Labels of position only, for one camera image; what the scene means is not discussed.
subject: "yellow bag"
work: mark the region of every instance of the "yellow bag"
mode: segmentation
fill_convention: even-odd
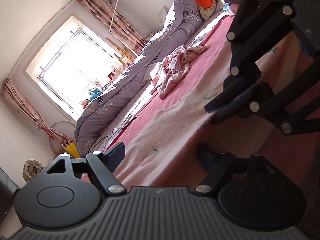
[[[76,144],[75,142],[71,142],[67,147],[66,147],[66,152],[69,153],[71,156],[74,158],[80,158],[80,155],[77,151]]]

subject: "floral curtain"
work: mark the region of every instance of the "floral curtain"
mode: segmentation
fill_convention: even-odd
[[[40,113],[33,105],[21,94],[20,90],[12,83],[10,78],[4,81],[4,97],[14,106],[18,107],[26,116],[28,116],[40,129],[44,130],[49,138],[63,144],[66,147],[67,142],[73,142],[73,139],[55,129],[49,128]]]
[[[82,6],[87,7],[93,16],[110,28],[114,12],[114,8],[110,3],[106,0],[78,0],[78,2]],[[137,29],[118,11],[116,11],[114,15],[111,33],[136,55],[139,55],[143,47],[147,44],[147,41],[141,36]]]

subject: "blue stuffed toy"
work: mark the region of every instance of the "blue stuffed toy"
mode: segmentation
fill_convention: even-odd
[[[102,91],[99,88],[90,89],[89,90],[89,95],[91,96],[90,97],[90,102],[95,100],[101,94],[102,94]]]

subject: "wooden easel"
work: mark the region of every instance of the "wooden easel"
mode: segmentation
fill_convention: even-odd
[[[120,52],[121,57],[118,57],[116,54],[114,54],[114,56],[121,62],[122,65],[131,65],[134,62],[135,57],[129,54],[130,50],[127,47],[123,49],[115,44],[112,40],[108,38],[106,38],[106,40]],[[131,62],[126,61],[124,57],[127,57]]]

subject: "orange stuffed toy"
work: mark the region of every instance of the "orange stuffed toy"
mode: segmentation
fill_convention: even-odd
[[[202,8],[209,8],[213,5],[213,0],[195,0]]]

